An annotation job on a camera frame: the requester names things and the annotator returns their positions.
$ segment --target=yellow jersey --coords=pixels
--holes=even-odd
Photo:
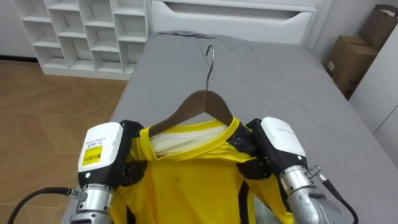
[[[129,161],[147,161],[143,177],[115,191],[114,224],[254,224],[255,194],[282,223],[293,224],[275,176],[245,178],[238,167],[256,158],[251,131],[238,119],[178,125],[132,140]]]

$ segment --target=white headboard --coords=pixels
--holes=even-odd
[[[306,43],[317,14],[316,6],[263,2],[152,0],[152,33],[184,30],[260,42]]]

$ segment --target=cardboard box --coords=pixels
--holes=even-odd
[[[326,70],[347,99],[355,91],[377,53],[360,37],[339,36],[337,39]]]
[[[381,50],[398,23],[398,8],[389,5],[377,5],[358,35],[362,37],[373,49]]]

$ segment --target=cubby shelf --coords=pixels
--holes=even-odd
[[[145,16],[145,10],[143,7],[117,6],[114,13],[116,15],[125,16]]]
[[[46,74],[128,79],[149,35],[147,0],[13,0]]]
[[[51,10],[64,10],[64,11],[79,11],[79,5],[77,2],[57,2],[52,6],[49,6]]]

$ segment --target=yellow label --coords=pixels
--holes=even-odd
[[[102,146],[92,147],[85,151],[83,166],[99,162],[101,159]]]

